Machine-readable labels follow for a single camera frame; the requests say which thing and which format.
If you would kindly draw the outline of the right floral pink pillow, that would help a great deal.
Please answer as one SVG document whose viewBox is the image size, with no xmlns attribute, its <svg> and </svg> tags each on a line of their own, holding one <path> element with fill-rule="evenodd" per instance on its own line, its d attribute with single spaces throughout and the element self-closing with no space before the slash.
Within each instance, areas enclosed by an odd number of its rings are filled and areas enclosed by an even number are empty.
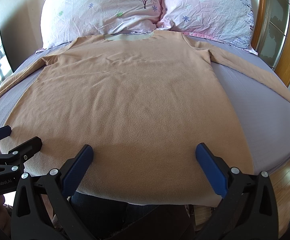
<svg viewBox="0 0 290 240">
<path fill-rule="evenodd" d="M 255 53 L 251 45 L 251 0 L 162 0 L 162 14 L 156 26 Z"/>
</svg>

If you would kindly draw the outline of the wooden headboard with glass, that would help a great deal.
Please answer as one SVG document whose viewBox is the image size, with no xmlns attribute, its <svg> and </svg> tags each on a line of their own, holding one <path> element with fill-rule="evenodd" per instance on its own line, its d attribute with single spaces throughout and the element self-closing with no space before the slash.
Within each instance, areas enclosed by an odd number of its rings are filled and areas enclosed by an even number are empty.
<svg viewBox="0 0 290 240">
<path fill-rule="evenodd" d="M 252 47 L 286 85 L 290 85 L 290 0 L 252 0 Z"/>
</svg>

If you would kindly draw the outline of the tan long-sleeve shirt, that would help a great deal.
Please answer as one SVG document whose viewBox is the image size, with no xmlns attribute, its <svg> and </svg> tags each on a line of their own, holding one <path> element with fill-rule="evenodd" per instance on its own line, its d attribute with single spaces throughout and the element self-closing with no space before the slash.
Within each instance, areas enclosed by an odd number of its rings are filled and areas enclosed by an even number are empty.
<svg viewBox="0 0 290 240">
<path fill-rule="evenodd" d="M 80 37 L 8 77 L 0 98 L 43 67 L 14 105 L 0 152 L 31 137 L 33 176 L 59 168 L 88 144 L 94 159 L 78 192 L 133 204 L 216 206 L 195 159 L 201 142 L 229 166 L 254 174 L 246 136 L 211 63 L 229 67 L 290 102 L 279 78 L 241 57 L 174 31 L 133 40 Z"/>
</svg>

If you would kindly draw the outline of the floral pink pillow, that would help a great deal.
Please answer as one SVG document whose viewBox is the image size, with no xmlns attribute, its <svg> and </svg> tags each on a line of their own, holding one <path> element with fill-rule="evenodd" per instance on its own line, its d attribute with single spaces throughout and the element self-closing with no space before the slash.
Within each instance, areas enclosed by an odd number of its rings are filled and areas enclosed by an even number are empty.
<svg viewBox="0 0 290 240">
<path fill-rule="evenodd" d="M 162 14 L 156 26 L 255 53 L 251 45 L 251 0 L 162 0 Z"/>
<path fill-rule="evenodd" d="M 44 0 L 42 48 L 89 35 L 150 33 L 161 14 L 161 0 Z"/>
</svg>

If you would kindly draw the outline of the left floral pink pillow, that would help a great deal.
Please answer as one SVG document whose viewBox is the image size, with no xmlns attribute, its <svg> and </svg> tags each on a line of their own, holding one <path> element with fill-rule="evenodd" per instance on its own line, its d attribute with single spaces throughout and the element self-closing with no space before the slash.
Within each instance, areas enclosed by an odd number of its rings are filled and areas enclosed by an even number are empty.
<svg viewBox="0 0 290 240">
<path fill-rule="evenodd" d="M 161 14 L 161 0 L 44 0 L 42 48 L 89 35 L 150 33 Z"/>
</svg>

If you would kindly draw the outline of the lavender bed sheet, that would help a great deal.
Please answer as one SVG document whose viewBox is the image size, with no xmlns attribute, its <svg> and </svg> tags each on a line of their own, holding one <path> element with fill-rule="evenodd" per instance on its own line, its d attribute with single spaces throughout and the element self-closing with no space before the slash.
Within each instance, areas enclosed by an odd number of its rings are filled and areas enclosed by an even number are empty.
<svg viewBox="0 0 290 240">
<path fill-rule="evenodd" d="M 275 74 L 265 62 L 252 53 L 204 38 L 187 37 L 220 47 Z M 65 43 L 31 55 L 14 74 L 29 67 L 41 57 L 54 53 L 69 44 Z M 290 160 L 290 102 L 263 84 L 229 67 L 214 62 L 211 65 L 240 120 L 252 154 L 255 172 L 274 173 Z M 43 67 L 26 77 L 0 98 L 0 127 L 4 126 L 14 105 L 35 81 L 42 69 Z"/>
</svg>

